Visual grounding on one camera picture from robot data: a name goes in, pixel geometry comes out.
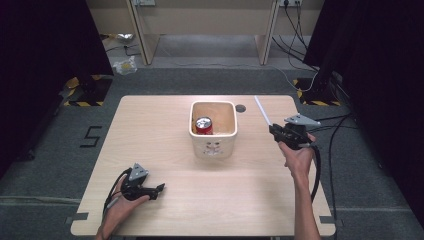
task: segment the black cable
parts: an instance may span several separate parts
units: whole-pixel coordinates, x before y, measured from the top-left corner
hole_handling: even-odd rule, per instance
[[[287,43],[285,43],[285,42],[284,42],[284,40],[283,40],[283,38],[281,37],[281,35],[278,35],[278,36],[280,37],[280,41],[281,41],[284,45],[286,45],[286,47],[290,48],[290,46],[289,46],[289,45],[287,45]],[[303,52],[299,52],[299,51],[297,51],[296,49],[292,49],[292,51],[293,51],[293,52],[296,52],[296,53],[298,53],[298,54],[300,54],[300,55],[302,55],[302,56],[305,56],[305,54],[304,54]]]
[[[323,126],[323,127],[318,127],[318,128],[314,128],[309,130],[309,133],[314,133],[314,132],[320,132],[320,131],[325,131],[325,130],[330,130],[334,128],[334,126]],[[348,126],[340,126],[340,128],[348,128],[348,129],[358,129],[357,127],[348,127]]]
[[[303,39],[302,24],[300,24],[300,14],[302,11],[302,7],[300,6],[299,1],[295,1],[295,3],[296,3],[296,10],[297,10],[297,25],[299,26],[300,37],[302,38],[303,42],[305,42],[305,40]]]
[[[314,119],[315,121],[319,122],[319,121],[325,121],[325,120],[331,120],[331,119],[337,119],[337,118],[343,118],[346,116],[350,116],[351,113],[345,114],[345,115],[341,115],[341,116],[335,116],[335,117],[327,117],[327,118],[319,118],[319,119]]]
[[[141,55],[141,53],[133,53],[133,54],[128,54],[128,48],[130,48],[129,46],[124,46],[125,49],[125,55],[127,56],[135,56],[135,55]]]
[[[333,184],[333,166],[331,163],[331,150],[332,150],[332,146],[333,146],[333,140],[334,140],[334,136],[336,135],[337,130],[339,130],[340,126],[342,125],[342,123],[344,122],[344,120],[346,120],[348,116],[345,116],[342,118],[342,120],[340,120],[340,122],[338,123],[338,125],[336,126],[336,129],[334,130],[333,134],[331,135],[330,138],[330,146],[328,148],[328,164],[329,164],[329,173],[330,173],[330,189],[331,189],[331,200],[333,202],[333,215],[334,215],[334,224],[336,226],[336,232],[334,233],[334,239],[337,239],[337,210],[336,210],[336,198],[334,195],[334,184]]]
[[[284,53],[287,53],[287,54],[289,54],[290,56],[292,56],[292,57],[294,57],[294,58],[296,58],[297,60],[299,60],[300,62],[303,62],[303,60],[301,59],[301,58],[299,58],[298,56],[296,56],[296,55],[294,55],[294,54],[292,54],[292,53],[290,53],[289,51],[287,51],[283,46],[281,46],[278,42],[277,42],[277,40],[275,40],[275,38],[274,37],[272,37],[272,40],[274,41],[274,43],[275,44],[277,44],[277,46],[284,52]],[[318,72],[318,69],[316,69],[316,68],[314,68],[313,66],[310,66],[310,65],[307,65],[308,67],[310,67],[311,69],[313,69],[313,70],[311,70],[311,69],[306,69],[306,68],[299,68],[299,67],[295,67],[295,66],[293,66],[294,68],[297,68],[297,69],[301,69],[301,70],[306,70],[306,71],[311,71],[311,72]]]
[[[299,36],[299,33],[297,32],[297,29],[294,27],[294,23],[293,23],[293,21],[291,20],[289,13],[287,12],[287,8],[285,8],[284,10],[285,10],[285,12],[286,12],[287,18],[289,19],[289,21],[290,21],[290,23],[291,23],[291,25],[292,25],[292,27],[293,27],[293,30],[294,30],[295,36],[297,36],[297,37],[299,38],[299,41],[303,44],[303,46],[305,46],[305,49],[306,49],[306,50],[308,50],[308,46],[306,45],[305,41],[303,40],[303,38],[301,38],[301,37]]]
[[[131,173],[131,170],[132,170],[132,168],[128,168],[127,170],[123,171],[123,172],[119,175],[119,177],[115,180],[115,183],[113,184],[112,188],[110,189],[109,194],[107,195],[106,201],[105,201],[105,203],[104,203],[104,205],[103,205],[103,216],[104,216],[104,214],[105,214],[105,211],[106,211],[107,205],[110,203],[110,201],[112,200],[112,197],[115,195],[115,194],[112,194],[112,193],[113,193],[113,191],[115,190],[115,187],[116,187],[116,185],[118,184],[119,180],[120,180],[120,179],[121,179],[121,177],[122,177],[122,176],[124,176],[125,174],[129,174],[129,173]]]
[[[315,195],[317,194],[317,191],[318,191],[319,180],[321,177],[321,155],[319,153],[317,146],[312,146],[311,148],[315,152],[315,161],[316,161],[315,162],[315,167],[316,167],[315,182],[314,182],[314,188],[312,189],[312,192],[311,192],[311,200],[312,202],[314,202]]]

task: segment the wooden table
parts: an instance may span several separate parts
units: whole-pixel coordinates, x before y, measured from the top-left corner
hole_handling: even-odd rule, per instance
[[[289,96],[258,96],[272,122],[297,113]],[[221,100],[246,107],[237,113],[233,154],[223,160],[195,157],[188,131],[194,101]],[[166,183],[155,201],[141,205],[121,226],[125,236],[294,235],[294,185],[254,96],[126,96],[117,109],[78,213],[74,235],[95,235],[105,198],[118,175],[135,162],[150,174],[145,187]],[[310,173],[310,189],[315,167]],[[334,224],[320,186],[313,204],[318,229]]]

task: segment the soda can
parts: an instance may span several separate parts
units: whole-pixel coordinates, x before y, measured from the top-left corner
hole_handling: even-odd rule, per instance
[[[199,135],[212,135],[212,120],[209,117],[199,117],[196,120],[196,131]]]

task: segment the black cable on floor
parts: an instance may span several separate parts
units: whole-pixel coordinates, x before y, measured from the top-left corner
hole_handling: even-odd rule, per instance
[[[334,233],[334,239],[337,239],[337,209],[336,209],[336,198],[334,194],[334,184],[333,184],[333,166],[332,166],[332,155],[331,150],[333,146],[334,136],[336,135],[337,130],[339,130],[342,123],[349,117],[350,115],[344,116],[342,120],[337,124],[336,129],[330,138],[330,146],[328,148],[328,165],[329,165],[329,173],[330,173],[330,189],[331,189],[331,200],[333,202],[333,215],[334,215],[334,224],[336,226],[336,232]]]

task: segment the finger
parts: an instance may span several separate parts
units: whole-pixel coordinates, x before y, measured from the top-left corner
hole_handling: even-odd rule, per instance
[[[314,135],[309,134],[309,133],[307,133],[307,134],[308,134],[308,138],[311,139],[312,142],[315,142],[317,140],[317,138]]]
[[[283,151],[284,156],[286,156],[286,154],[291,151],[289,146],[287,146],[287,144],[284,142],[278,142],[278,146],[280,147],[281,151]]]
[[[116,184],[115,191],[113,191],[114,193],[121,191],[121,186],[126,176],[127,174],[124,174],[121,179],[119,179],[118,183]]]
[[[145,203],[145,202],[147,202],[149,200],[150,200],[150,196],[149,195],[144,195],[144,196],[141,196],[141,197],[139,197],[138,199],[136,199],[134,201],[137,203],[137,205],[140,205],[140,204]]]

